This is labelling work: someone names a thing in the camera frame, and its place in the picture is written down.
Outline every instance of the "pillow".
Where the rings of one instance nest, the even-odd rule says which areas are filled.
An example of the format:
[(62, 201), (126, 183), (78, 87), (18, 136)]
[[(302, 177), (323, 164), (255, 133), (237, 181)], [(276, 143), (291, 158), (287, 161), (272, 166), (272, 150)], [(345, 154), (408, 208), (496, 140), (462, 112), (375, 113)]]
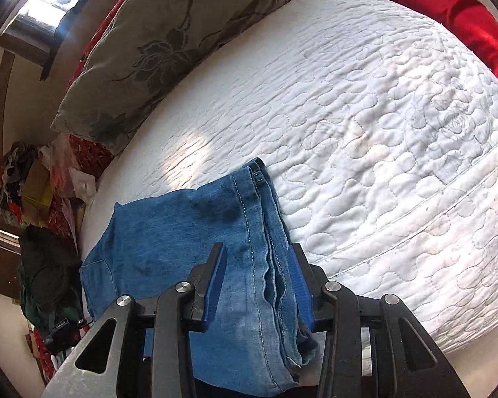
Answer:
[(200, 61), (286, 0), (126, 0), (52, 128), (120, 153)]

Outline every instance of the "jeans pocket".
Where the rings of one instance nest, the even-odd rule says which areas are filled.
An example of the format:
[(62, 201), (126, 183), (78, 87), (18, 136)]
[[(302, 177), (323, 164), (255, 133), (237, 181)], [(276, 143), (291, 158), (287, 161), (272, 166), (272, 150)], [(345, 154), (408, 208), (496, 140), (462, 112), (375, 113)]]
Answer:
[(113, 274), (105, 260), (83, 264), (80, 268), (81, 284), (85, 289), (86, 305), (96, 320), (118, 297)]

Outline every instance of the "bed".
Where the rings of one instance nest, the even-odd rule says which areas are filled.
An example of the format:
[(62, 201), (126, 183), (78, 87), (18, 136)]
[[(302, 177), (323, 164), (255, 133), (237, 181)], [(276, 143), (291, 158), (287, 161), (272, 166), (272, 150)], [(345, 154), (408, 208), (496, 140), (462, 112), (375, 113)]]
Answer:
[(293, 0), (267, 16), (113, 160), (82, 258), (115, 202), (196, 188), (254, 157), (292, 240), (329, 277), (398, 294), (446, 353), (498, 325), (498, 80), (442, 26), (386, 0)]

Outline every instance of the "white mattress cover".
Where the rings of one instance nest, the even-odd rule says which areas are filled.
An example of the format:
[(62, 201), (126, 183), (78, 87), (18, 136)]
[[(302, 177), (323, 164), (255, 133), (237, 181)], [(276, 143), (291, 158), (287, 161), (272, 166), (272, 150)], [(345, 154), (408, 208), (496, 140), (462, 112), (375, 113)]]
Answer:
[(196, 188), (256, 156), (292, 241), (329, 277), (396, 293), (444, 351), (498, 324), (498, 80), (444, 27), (386, 0), (269, 15), (190, 73), (110, 165), (82, 257), (114, 202)]

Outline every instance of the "folded blue jeans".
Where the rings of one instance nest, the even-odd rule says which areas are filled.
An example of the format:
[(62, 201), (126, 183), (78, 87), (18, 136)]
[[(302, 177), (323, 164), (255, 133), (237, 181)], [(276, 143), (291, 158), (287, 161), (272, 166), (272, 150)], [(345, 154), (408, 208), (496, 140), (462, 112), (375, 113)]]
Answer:
[(195, 378), (256, 396), (297, 386), (294, 372), (317, 344), (298, 320), (290, 237), (260, 159), (197, 190), (116, 204), (80, 270), (89, 313), (99, 318), (119, 295), (159, 295), (206, 262), (215, 242), (226, 245), (227, 270), (214, 322), (191, 333)]

